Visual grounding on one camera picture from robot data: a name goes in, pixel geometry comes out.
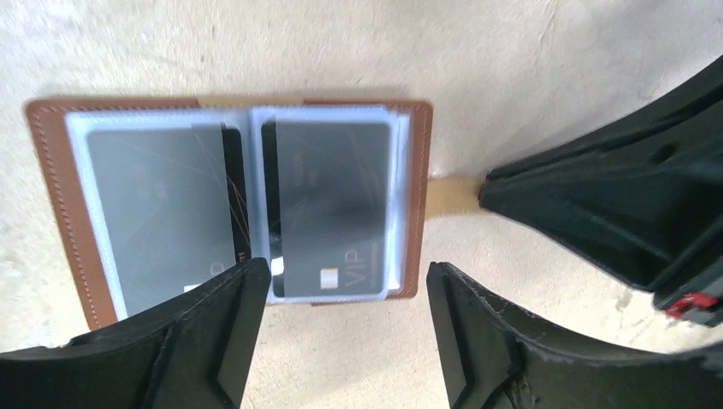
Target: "leather cover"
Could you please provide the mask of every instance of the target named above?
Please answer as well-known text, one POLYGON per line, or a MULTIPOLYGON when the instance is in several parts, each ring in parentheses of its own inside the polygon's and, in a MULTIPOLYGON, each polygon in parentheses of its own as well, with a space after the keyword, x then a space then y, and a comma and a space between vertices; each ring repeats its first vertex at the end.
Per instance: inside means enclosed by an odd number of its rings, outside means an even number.
POLYGON ((419 256, 424 230, 427 169, 431 138, 432 107, 416 100, 304 99, 300 97, 179 97, 179 98, 52 98, 31 101, 26 116, 43 168, 50 200, 58 221, 63 245, 78 288, 90 329, 118 321, 101 256, 85 205, 72 155, 65 116, 78 111, 152 109, 234 108, 256 105, 349 105, 383 104, 412 114, 412 158, 410 161, 410 208, 407 259, 402 289, 389 298, 411 298, 419 286, 419 256))

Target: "stitching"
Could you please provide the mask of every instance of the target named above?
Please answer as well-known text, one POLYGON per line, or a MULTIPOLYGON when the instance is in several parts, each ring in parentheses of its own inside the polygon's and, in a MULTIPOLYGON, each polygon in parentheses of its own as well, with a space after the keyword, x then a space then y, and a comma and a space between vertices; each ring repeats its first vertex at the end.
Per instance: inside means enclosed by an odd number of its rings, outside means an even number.
POLYGON ((50 179, 53 181, 53 187, 55 188, 55 195, 57 196, 58 205, 61 209, 61 214, 63 216, 63 222, 65 223, 66 234, 68 236, 68 239, 70 240, 70 244, 72 247, 72 255, 73 255, 73 258, 75 259, 74 260, 75 267, 78 270, 78 273, 80 274, 80 279, 83 281, 83 288, 85 290, 85 296, 88 298, 88 304, 90 305, 90 313, 93 315, 93 321, 95 322, 95 325, 98 328, 101 328, 101 323, 98 320, 98 313, 95 311, 95 304, 93 303, 93 297, 90 295, 90 286, 88 284, 88 279, 85 277, 83 263, 80 260, 78 244, 75 241, 75 236, 72 231, 72 224, 70 222, 70 217, 68 216, 67 207, 65 205, 65 200, 63 199, 61 186, 60 186, 60 183, 58 182, 58 174, 55 171, 55 165, 53 162, 52 155, 50 154, 50 149, 49 149, 49 145, 48 145, 48 137, 45 135, 45 131, 43 130, 43 122, 40 120, 40 114, 48 113, 48 112, 95 111, 95 110, 102 110, 102 109, 147 110, 147 109, 190 109, 190 108, 195 108, 195 107, 193 107, 193 106, 152 107, 152 108, 149 108, 149 107, 41 107, 32 114, 33 124, 35 125, 35 128, 38 131, 38 135, 40 135, 40 141, 42 142, 42 145, 43 145, 42 149, 43 149, 43 155, 45 157, 45 163, 48 165, 50 179))

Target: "tan strip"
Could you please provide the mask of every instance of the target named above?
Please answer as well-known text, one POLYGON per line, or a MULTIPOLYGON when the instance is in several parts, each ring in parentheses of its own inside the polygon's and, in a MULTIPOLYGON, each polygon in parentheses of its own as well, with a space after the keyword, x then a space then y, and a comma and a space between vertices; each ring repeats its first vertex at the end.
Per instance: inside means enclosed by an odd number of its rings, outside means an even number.
POLYGON ((440 216, 483 214, 477 196, 484 179, 450 176, 430 179, 427 185, 425 220, 440 216))
POLYGON ((202 96, 202 108, 243 108, 258 105, 302 105, 304 98, 297 96, 202 96))

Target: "credit card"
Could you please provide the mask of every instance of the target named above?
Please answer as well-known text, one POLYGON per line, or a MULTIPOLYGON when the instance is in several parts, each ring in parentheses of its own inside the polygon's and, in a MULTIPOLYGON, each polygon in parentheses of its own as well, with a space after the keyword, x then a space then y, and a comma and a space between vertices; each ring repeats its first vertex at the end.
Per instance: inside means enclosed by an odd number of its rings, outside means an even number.
POLYGON ((274 294, 385 291, 389 125, 269 121, 261 131, 274 294))

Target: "card chip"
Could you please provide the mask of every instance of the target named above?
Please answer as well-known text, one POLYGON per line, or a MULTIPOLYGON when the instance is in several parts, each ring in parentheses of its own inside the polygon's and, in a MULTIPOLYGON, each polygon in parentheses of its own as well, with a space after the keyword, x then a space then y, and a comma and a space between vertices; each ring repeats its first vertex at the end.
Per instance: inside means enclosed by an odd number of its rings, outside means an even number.
POLYGON ((338 288, 338 268, 322 268, 320 276, 322 290, 334 290, 338 288))

